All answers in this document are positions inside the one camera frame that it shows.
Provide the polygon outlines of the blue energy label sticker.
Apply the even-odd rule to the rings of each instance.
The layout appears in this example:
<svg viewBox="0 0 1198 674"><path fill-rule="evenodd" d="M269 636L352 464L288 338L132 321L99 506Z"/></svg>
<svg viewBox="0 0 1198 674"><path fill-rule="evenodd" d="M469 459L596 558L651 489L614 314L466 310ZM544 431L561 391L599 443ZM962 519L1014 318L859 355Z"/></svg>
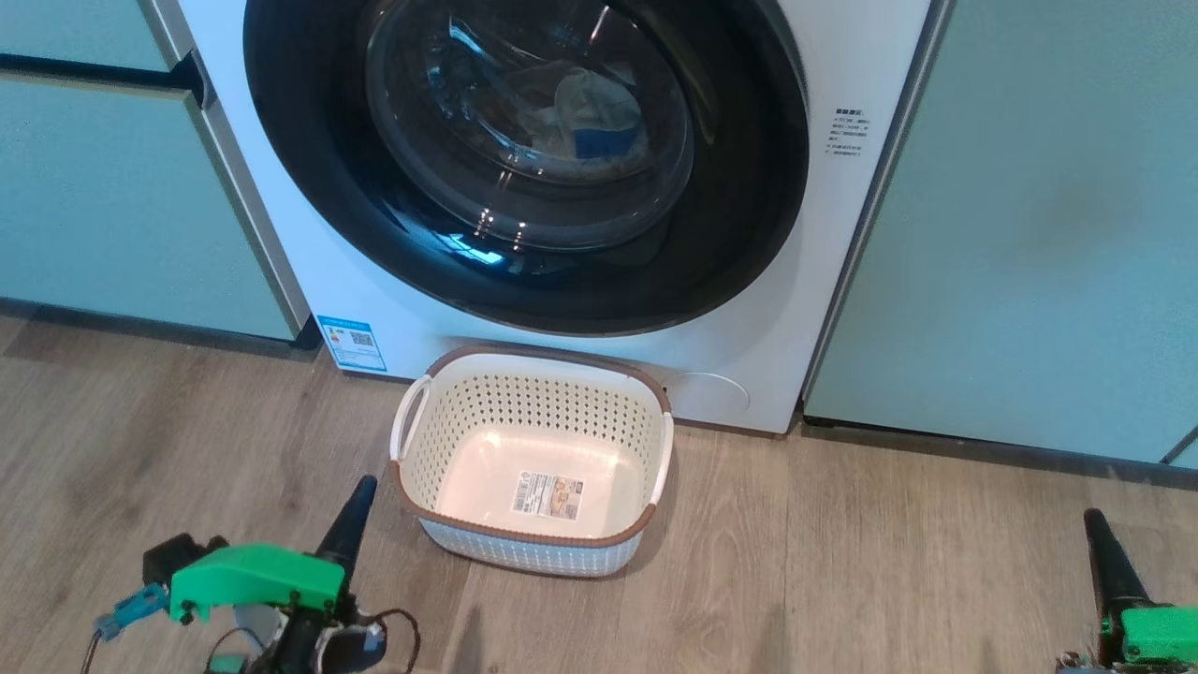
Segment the blue energy label sticker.
<svg viewBox="0 0 1198 674"><path fill-rule="evenodd" d="M347 318L329 318L323 315L317 315L316 323L322 330L329 354L339 368L368 374L388 371L371 324Z"/></svg>

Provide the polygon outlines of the white round filter cover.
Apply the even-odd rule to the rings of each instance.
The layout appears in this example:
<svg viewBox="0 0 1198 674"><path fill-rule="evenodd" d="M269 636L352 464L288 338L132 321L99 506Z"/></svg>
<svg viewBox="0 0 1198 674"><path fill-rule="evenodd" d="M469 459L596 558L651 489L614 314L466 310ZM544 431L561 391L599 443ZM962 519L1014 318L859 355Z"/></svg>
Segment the white round filter cover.
<svg viewBox="0 0 1198 674"><path fill-rule="evenodd" d="M706 423L740 415L752 402L744 387L719 374L673 374L662 389L676 417Z"/></svg>

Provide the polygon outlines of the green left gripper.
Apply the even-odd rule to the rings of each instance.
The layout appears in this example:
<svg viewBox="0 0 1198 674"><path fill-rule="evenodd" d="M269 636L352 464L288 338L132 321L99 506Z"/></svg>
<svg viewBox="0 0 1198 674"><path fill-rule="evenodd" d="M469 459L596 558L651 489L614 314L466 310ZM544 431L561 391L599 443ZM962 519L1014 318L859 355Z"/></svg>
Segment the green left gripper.
<svg viewBox="0 0 1198 674"><path fill-rule="evenodd" d="M208 623L214 607L270 605L323 611L335 606L346 572L353 572L379 481L363 476L314 555L274 545L214 549L175 572L168 588L174 623Z"/></svg>

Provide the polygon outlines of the white front-load washing machine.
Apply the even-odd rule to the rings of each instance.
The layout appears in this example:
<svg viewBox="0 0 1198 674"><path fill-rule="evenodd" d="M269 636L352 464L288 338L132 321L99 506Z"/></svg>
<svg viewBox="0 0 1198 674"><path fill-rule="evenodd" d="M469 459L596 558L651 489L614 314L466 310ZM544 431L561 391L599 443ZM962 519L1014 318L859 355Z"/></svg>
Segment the white front-load washing machine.
<svg viewBox="0 0 1198 674"><path fill-rule="evenodd" d="M766 0L772 22L789 34L806 102L810 164L789 238L756 281L714 311L661 330L586 336L519 329L456 310L392 277L331 227L288 175L258 120L246 77L247 1L183 0L184 22L315 323L323 315L373 326L388 371L343 371L412 381L466 346L569 351L633 364L660 384L684 372L736 379L752 400L743 414L690 421L752 432L791 426L916 47L944 6L944 0ZM837 108L863 110L875 123L860 157L823 150Z"/></svg>

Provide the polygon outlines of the mint green plain cabinet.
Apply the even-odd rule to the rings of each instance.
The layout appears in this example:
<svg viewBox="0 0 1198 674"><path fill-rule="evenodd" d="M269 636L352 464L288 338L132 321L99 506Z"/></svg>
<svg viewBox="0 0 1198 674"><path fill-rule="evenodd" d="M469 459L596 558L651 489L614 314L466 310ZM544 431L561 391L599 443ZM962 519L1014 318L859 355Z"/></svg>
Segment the mint green plain cabinet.
<svg viewBox="0 0 1198 674"><path fill-rule="evenodd" d="M1198 469L1198 0L952 0L807 419Z"/></svg>

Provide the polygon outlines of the basket bottom barcode label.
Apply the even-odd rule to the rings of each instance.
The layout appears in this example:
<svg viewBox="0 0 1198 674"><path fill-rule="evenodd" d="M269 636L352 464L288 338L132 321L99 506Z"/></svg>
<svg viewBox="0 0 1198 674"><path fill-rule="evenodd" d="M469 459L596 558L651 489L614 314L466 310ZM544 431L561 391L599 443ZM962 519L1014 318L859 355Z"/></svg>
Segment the basket bottom barcode label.
<svg viewBox="0 0 1198 674"><path fill-rule="evenodd" d="M582 479L521 470L512 511L543 518L577 520L585 491Z"/></svg>

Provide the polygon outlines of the cream printed garment blue cuff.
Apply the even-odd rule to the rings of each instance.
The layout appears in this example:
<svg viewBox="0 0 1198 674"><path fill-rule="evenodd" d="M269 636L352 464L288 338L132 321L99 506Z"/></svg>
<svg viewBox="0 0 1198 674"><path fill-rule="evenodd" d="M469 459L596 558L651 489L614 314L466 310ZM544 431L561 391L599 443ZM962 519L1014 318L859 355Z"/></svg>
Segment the cream printed garment blue cuff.
<svg viewBox="0 0 1198 674"><path fill-rule="evenodd" d="M519 111L518 125L533 154L528 166L544 180L619 180L651 162L639 107L544 107Z"/></svg>

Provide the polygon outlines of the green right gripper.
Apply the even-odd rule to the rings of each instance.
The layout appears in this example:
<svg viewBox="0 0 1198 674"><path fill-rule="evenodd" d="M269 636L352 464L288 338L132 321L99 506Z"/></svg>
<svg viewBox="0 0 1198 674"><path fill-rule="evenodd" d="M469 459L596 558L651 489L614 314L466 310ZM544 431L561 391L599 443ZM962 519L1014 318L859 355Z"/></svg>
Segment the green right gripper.
<svg viewBox="0 0 1198 674"><path fill-rule="evenodd" d="M1198 605L1154 603L1099 508L1084 512L1105 668L1198 668Z"/></svg>

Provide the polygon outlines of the stainless steel washing machine drum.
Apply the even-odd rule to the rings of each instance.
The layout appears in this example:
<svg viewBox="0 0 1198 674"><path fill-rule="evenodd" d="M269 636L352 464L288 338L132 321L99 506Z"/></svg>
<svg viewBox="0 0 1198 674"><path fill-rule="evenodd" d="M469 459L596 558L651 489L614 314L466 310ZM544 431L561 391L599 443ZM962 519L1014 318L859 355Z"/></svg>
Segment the stainless steel washing machine drum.
<svg viewBox="0 0 1198 674"><path fill-rule="evenodd" d="M555 107L565 72L581 67L621 81L643 115L651 162L633 175L668 170L684 148L689 115L661 51L604 0L407 0L403 28L415 30L416 72L468 148L531 178L527 134L518 113Z"/></svg>

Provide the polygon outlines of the round black glass washer door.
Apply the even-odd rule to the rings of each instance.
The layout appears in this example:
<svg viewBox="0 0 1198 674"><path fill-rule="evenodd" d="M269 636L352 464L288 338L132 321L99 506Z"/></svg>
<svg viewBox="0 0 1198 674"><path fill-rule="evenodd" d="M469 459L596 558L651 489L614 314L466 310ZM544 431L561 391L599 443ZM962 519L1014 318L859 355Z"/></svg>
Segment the round black glass washer door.
<svg viewBox="0 0 1198 674"><path fill-rule="evenodd" d="M766 0L604 1L684 95L668 170L547 183L468 148L416 72L407 0L248 0L246 77L300 192L392 277L519 329L661 330L722 306L782 250L809 174L806 102Z"/></svg>

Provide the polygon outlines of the cream perforated brown-rimmed laundry basket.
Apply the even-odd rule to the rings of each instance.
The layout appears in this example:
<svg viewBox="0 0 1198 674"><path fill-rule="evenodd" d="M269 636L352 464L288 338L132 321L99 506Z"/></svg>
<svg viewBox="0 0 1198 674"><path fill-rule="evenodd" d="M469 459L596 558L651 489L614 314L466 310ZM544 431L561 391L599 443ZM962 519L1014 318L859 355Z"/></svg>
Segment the cream perforated brown-rimmed laundry basket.
<svg viewBox="0 0 1198 674"><path fill-rule="evenodd" d="M403 508L440 548L569 579L633 561L670 475L674 418L651 376L530 348L454 350L415 381L388 441ZM577 520L512 511L521 470L582 479Z"/></svg>

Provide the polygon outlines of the cream hooded garment blue cuff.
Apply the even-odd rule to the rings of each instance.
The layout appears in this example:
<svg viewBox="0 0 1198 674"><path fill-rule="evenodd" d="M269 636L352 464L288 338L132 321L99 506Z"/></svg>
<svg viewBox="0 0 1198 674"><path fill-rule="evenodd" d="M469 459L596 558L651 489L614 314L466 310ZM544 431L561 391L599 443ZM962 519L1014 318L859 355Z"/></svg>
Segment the cream hooded garment blue cuff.
<svg viewBox="0 0 1198 674"><path fill-rule="evenodd" d="M553 110L576 159L631 154L643 125L639 102L621 81L581 67L558 81Z"/></svg>

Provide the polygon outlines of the white printed instruction label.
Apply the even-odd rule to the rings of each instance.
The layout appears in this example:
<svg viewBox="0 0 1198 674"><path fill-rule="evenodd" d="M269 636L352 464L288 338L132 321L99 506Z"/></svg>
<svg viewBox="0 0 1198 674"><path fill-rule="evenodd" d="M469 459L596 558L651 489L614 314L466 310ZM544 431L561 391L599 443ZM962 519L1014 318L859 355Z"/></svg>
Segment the white printed instruction label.
<svg viewBox="0 0 1198 674"><path fill-rule="evenodd" d="M863 110L837 108L823 133L827 156L860 157L869 148L875 123Z"/></svg>

